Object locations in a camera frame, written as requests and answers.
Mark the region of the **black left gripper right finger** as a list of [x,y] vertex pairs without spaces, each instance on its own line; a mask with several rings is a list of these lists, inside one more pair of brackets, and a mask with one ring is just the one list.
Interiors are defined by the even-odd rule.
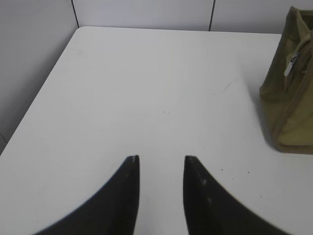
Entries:
[[283,235],[237,201],[195,156],[184,160],[184,214],[191,235]]

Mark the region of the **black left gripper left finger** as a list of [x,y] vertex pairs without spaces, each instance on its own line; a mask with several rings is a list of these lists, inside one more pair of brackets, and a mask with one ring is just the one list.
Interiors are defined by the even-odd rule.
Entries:
[[139,207],[139,156],[128,156],[88,201],[40,235],[132,235]]

